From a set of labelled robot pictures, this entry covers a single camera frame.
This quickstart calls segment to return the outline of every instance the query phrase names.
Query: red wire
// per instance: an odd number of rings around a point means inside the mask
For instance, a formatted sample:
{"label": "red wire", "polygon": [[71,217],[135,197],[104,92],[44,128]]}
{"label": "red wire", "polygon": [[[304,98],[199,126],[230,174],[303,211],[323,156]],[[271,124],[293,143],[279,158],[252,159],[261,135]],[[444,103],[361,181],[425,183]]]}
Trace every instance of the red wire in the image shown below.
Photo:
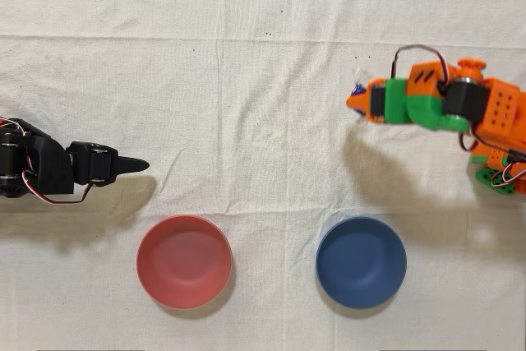
{"label": "red wire", "polygon": [[88,195],[88,192],[90,191],[91,187],[93,187],[93,184],[88,184],[84,191],[82,191],[81,199],[79,201],[54,201],[52,199],[49,199],[48,197],[42,195],[40,192],[38,192],[36,189],[34,189],[31,185],[29,180],[27,179],[27,176],[25,175],[25,172],[27,172],[27,169],[22,170],[22,179],[24,180],[24,184],[28,189],[33,192],[34,195],[36,195],[39,199],[45,201],[46,203],[49,203],[50,205],[71,205],[75,203],[81,203],[85,197]]}

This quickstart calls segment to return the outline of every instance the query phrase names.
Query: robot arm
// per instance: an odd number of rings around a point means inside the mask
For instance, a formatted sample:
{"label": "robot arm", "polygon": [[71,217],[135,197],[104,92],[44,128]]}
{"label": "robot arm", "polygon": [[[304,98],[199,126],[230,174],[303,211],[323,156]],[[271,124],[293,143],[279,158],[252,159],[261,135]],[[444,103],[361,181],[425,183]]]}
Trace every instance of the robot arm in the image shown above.
{"label": "robot arm", "polygon": [[[49,135],[21,119],[0,118],[0,195],[30,192],[48,203],[78,203],[92,186],[104,187],[120,174],[149,167],[141,159],[118,156],[106,145],[74,141],[63,149]],[[54,201],[44,195],[72,194],[86,185],[79,201]]]}
{"label": "robot arm", "polygon": [[[400,51],[423,48],[439,58],[414,63],[407,78],[396,77]],[[414,123],[432,130],[459,133],[471,160],[485,167],[476,177],[499,193],[526,192],[526,92],[494,77],[483,77],[483,61],[461,58],[445,63],[435,49],[420,44],[402,47],[391,77],[356,85],[347,105],[378,123]],[[475,143],[464,146],[464,134]]]}

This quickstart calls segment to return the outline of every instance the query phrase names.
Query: bowl rim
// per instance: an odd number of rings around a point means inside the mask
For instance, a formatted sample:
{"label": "bowl rim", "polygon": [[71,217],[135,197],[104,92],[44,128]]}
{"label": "bowl rim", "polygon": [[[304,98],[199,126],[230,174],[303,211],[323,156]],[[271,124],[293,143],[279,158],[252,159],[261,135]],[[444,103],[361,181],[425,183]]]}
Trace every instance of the bowl rim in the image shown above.
{"label": "bowl rim", "polygon": [[[146,237],[150,234],[150,232],[152,230],[154,230],[157,226],[161,225],[162,223],[164,222],[167,222],[167,221],[170,221],[172,219],[176,219],[176,218],[181,218],[181,217],[192,217],[193,219],[197,219],[197,220],[200,220],[200,221],[203,221],[209,225],[212,225],[213,228],[217,229],[219,231],[219,234],[221,235],[222,239],[226,242],[226,245],[228,247],[228,255],[230,257],[229,259],[229,268],[228,268],[228,277],[227,279],[225,280],[224,284],[223,284],[223,287],[221,287],[221,289],[219,290],[219,292],[214,295],[214,297],[198,306],[192,306],[192,307],[174,307],[174,306],[169,306],[168,304],[164,304],[162,302],[160,302],[159,300],[157,300],[157,298],[155,298],[149,291],[148,289],[146,289],[145,285],[142,283],[142,279],[141,279],[141,275],[140,275],[140,271],[139,271],[139,253],[141,251],[141,247],[142,247],[142,243],[145,241]],[[181,311],[186,311],[186,310],[191,310],[191,309],[194,309],[194,308],[199,308],[199,307],[202,307],[202,306],[205,306],[206,304],[212,302],[215,298],[217,298],[217,296],[223,292],[224,288],[227,286],[228,284],[228,281],[230,280],[230,276],[232,275],[232,266],[233,266],[233,254],[232,254],[232,248],[230,247],[230,243],[228,242],[228,239],[227,237],[225,236],[225,234],[223,233],[223,231],[219,228],[219,226],[217,226],[216,224],[214,224],[212,221],[210,221],[209,219],[205,218],[205,217],[201,217],[200,215],[195,215],[195,214],[186,214],[186,213],[181,213],[181,214],[174,214],[174,215],[168,215],[166,217],[163,217],[162,219],[156,221],[154,224],[152,224],[145,232],[144,234],[142,235],[141,237],[141,240],[139,241],[139,246],[137,247],[137,250],[136,250],[136,254],[135,254],[135,272],[137,273],[137,278],[139,279],[139,283],[141,284],[141,287],[144,289],[144,291],[148,294],[148,296],[150,296],[156,303],[162,305],[162,306],[165,306],[167,308],[172,308],[174,310],[181,310]]]}
{"label": "bowl rim", "polygon": [[[321,250],[321,246],[323,245],[323,242],[325,241],[325,239],[327,238],[327,236],[329,236],[329,234],[331,234],[336,228],[338,228],[340,225],[342,224],[345,224],[347,222],[352,222],[354,220],[357,220],[357,219],[365,219],[367,221],[372,221],[372,222],[376,222],[376,223],[379,223],[380,225],[384,225],[386,226],[386,228],[388,230],[390,230],[392,232],[392,234],[399,240],[400,242],[400,245],[402,246],[402,251],[404,251],[404,272],[402,274],[402,279],[400,280],[398,286],[396,287],[396,289],[389,295],[389,297],[385,298],[384,300],[382,300],[381,302],[375,304],[374,306],[368,306],[368,307],[354,307],[354,306],[349,306],[347,304],[343,304],[341,303],[340,301],[334,299],[330,293],[327,292],[327,290],[325,289],[325,287],[323,286],[323,283],[321,282],[320,280],[320,271],[318,269],[318,262],[319,262],[319,257],[320,257],[320,250]],[[325,294],[330,298],[330,300],[333,300],[335,301],[336,303],[338,303],[340,306],[343,306],[343,307],[348,307],[348,308],[352,308],[354,310],[367,310],[369,308],[374,308],[374,307],[377,307],[377,306],[380,306],[381,304],[387,302],[389,299],[391,299],[392,297],[394,297],[396,295],[396,293],[398,292],[398,290],[400,289],[400,287],[402,286],[402,283],[404,282],[405,280],[405,275],[407,273],[407,268],[408,268],[408,254],[407,252],[405,251],[405,245],[404,245],[404,242],[402,242],[402,239],[400,238],[400,236],[395,232],[395,230],[389,226],[388,224],[386,224],[384,221],[381,221],[379,219],[376,219],[376,218],[372,218],[372,217],[369,217],[367,215],[353,215],[353,216],[349,216],[349,217],[343,217],[340,221],[337,221],[335,224],[333,224],[332,226],[330,226],[329,229],[327,229],[327,231],[325,232],[323,238],[321,238],[320,242],[318,243],[318,248],[316,249],[316,265],[315,265],[315,269],[316,269],[316,279],[318,280],[318,284],[321,286],[321,288],[323,289],[323,292],[325,292]]]}

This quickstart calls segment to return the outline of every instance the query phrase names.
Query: white tablecloth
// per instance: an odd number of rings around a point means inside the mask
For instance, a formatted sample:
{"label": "white tablecloth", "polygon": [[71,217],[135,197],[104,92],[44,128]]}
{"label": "white tablecloth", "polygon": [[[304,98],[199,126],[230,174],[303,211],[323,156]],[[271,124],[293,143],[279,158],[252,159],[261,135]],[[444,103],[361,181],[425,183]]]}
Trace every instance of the white tablecloth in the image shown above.
{"label": "white tablecloth", "polygon": [[[0,0],[0,114],[151,164],[76,206],[0,200],[0,349],[524,350],[524,196],[474,182],[454,134],[367,124],[344,100],[357,68],[386,75],[413,42],[526,86],[525,21],[524,0]],[[235,262],[187,312],[135,272],[141,235],[181,212]],[[408,253],[368,311],[314,271],[327,227],[360,214]]]}

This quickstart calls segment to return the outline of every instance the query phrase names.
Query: blue bowl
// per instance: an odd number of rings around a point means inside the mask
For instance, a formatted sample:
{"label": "blue bowl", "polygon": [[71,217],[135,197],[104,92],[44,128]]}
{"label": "blue bowl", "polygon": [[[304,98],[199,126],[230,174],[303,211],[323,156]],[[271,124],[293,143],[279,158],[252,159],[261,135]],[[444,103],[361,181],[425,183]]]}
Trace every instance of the blue bowl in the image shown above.
{"label": "blue bowl", "polygon": [[377,306],[404,281],[404,245],[388,225],[367,217],[347,218],[333,226],[316,254],[321,287],[351,308]]}

